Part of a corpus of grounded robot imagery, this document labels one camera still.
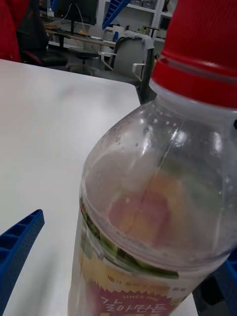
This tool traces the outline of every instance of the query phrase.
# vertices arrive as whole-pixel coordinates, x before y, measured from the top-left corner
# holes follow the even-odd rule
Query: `black office chair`
[[[60,52],[46,49],[49,40],[40,17],[39,0],[29,0],[17,38],[23,62],[42,67],[65,66],[68,62]]]

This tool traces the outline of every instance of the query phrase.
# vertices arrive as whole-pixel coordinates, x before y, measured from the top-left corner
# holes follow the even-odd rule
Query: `clear plastic bottle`
[[[89,154],[69,316],[168,316],[236,247],[237,47],[226,41],[227,59],[213,54],[213,33],[200,38],[199,6],[212,12],[210,25],[222,19],[226,36],[237,35],[227,2],[237,9],[232,0],[215,9],[178,2],[151,80],[157,98]]]

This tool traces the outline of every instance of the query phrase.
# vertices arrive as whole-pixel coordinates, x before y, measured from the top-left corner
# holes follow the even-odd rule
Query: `bottle cap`
[[[152,79],[190,99],[236,109],[236,39],[236,0],[179,0]]]

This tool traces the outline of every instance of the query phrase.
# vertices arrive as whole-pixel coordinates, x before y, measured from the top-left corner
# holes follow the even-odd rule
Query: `white table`
[[[45,217],[4,316],[67,316],[83,163],[138,106],[131,85],[0,60],[0,234]],[[192,296],[172,314],[195,315]]]

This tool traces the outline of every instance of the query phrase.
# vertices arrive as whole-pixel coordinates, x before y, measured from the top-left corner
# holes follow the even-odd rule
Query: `person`
[[[29,0],[0,0],[0,59],[20,62],[16,31]]]

